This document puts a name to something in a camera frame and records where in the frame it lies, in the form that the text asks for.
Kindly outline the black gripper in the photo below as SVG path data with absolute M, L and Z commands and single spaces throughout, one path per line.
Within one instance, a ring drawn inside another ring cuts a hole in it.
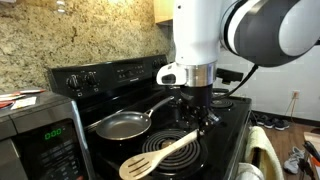
M 178 105 L 182 116 L 192 123 L 200 132 L 209 132 L 221 122 L 221 117 L 215 113 L 216 109 L 225 109 L 233 106 L 229 97 L 244 83 L 241 72 L 218 68 L 216 76 L 224 84 L 239 81 L 240 84 L 229 91 L 221 88 L 213 88 L 211 85 L 204 87 L 182 87 Z

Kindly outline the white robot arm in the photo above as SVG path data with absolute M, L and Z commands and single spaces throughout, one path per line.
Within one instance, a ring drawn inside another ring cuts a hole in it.
M 175 61 L 157 73 L 177 86 L 187 118 L 199 132 L 219 121 L 210 107 L 221 48 L 259 67 L 277 67 L 306 54 L 320 38 L 320 0 L 175 0 Z

